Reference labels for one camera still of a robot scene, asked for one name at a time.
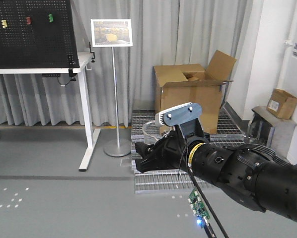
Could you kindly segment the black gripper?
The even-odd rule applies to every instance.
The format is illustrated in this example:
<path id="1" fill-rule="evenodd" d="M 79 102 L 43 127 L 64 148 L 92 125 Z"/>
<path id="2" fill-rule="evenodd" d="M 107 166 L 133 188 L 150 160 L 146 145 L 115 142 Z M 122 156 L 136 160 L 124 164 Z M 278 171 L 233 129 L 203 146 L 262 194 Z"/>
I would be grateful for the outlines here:
<path id="1" fill-rule="evenodd" d="M 141 172 L 180 169 L 187 171 L 189 150 L 199 143 L 209 143 L 211 135 L 189 134 L 185 138 L 178 131 L 171 131 L 155 144 L 136 142 L 136 152 L 145 159 L 136 159 L 136 169 Z"/>

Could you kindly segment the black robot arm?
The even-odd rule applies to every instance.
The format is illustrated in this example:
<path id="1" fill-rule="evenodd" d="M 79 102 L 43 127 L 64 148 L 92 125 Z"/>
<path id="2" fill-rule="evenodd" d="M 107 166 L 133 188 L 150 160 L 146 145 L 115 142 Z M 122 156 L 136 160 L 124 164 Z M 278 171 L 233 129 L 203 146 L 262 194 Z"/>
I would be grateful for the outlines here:
<path id="1" fill-rule="evenodd" d="M 297 164 L 257 144 L 219 147 L 201 136 L 170 132 L 155 144 L 137 142 L 139 172 L 180 169 L 220 188 L 253 211 L 297 222 Z"/>

